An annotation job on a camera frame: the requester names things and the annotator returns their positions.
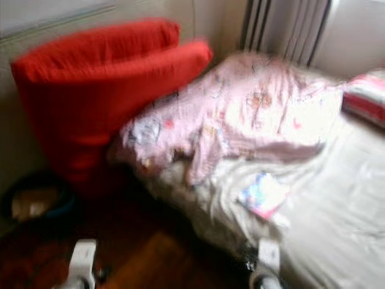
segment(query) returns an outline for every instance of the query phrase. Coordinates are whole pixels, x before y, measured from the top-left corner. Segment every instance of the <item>wrinkled sheet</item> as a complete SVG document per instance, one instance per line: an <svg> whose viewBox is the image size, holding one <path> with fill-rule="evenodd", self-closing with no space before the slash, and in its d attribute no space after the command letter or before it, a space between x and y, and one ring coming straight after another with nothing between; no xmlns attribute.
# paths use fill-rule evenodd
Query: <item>wrinkled sheet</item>
<svg viewBox="0 0 385 289"><path fill-rule="evenodd" d="M153 176L191 158L190 185L225 157L297 161L322 148L341 90L279 58L230 56L202 79L130 120L114 143L115 160Z"/></svg>
<svg viewBox="0 0 385 289"><path fill-rule="evenodd" d="M291 164L222 160L191 188L178 161L159 178L144 178L151 194L183 211L204 240L242 258L245 243L280 242L282 277L292 288L383 288L385 268L385 136L340 115L316 157ZM256 174L272 173L292 193L271 222L237 202Z"/></svg>

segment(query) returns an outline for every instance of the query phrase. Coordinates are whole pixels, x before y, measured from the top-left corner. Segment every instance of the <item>pillow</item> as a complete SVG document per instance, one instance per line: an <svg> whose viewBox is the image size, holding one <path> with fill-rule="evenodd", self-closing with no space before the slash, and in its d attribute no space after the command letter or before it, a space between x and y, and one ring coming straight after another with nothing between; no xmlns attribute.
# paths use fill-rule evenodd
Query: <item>pillow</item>
<svg viewBox="0 0 385 289"><path fill-rule="evenodd" d="M178 24L143 20L76 33L11 64L50 165L83 196L113 190L103 156L119 128L210 62L205 42L178 41Z"/></svg>
<svg viewBox="0 0 385 289"><path fill-rule="evenodd" d="M385 128L385 70L373 70L350 81L342 107Z"/></svg>

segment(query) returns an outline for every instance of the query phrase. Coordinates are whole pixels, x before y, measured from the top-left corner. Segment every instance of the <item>colorful booklet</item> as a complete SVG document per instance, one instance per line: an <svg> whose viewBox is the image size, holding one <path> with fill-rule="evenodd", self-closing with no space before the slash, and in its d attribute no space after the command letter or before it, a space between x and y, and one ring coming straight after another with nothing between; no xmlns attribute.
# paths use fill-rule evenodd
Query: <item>colorful booklet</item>
<svg viewBox="0 0 385 289"><path fill-rule="evenodd" d="M256 182L239 194L238 200L251 212L269 220L289 192L288 186L281 185L269 173L260 173Z"/></svg>

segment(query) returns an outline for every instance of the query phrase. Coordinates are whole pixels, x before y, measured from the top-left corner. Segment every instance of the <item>radiator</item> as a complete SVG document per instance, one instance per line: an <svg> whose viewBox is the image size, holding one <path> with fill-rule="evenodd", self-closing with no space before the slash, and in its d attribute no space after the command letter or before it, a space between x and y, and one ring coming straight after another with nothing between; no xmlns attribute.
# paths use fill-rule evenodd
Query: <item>radiator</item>
<svg viewBox="0 0 385 289"><path fill-rule="evenodd" d="M250 0L243 48L310 65L332 0Z"/></svg>

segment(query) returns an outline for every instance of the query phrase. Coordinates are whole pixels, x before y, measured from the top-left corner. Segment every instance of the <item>wall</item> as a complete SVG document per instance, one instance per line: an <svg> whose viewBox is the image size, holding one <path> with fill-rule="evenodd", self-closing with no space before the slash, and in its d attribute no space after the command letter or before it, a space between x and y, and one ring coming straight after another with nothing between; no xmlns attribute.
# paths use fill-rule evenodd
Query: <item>wall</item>
<svg viewBox="0 0 385 289"><path fill-rule="evenodd" d="M385 65L385 1L333 1L312 66L350 78Z"/></svg>
<svg viewBox="0 0 385 289"><path fill-rule="evenodd" d="M0 1L0 36L24 30L56 17L69 17L114 5L114 0L2 0Z"/></svg>
<svg viewBox="0 0 385 289"><path fill-rule="evenodd" d="M248 0L227 0L225 2L218 51L221 59L239 49Z"/></svg>

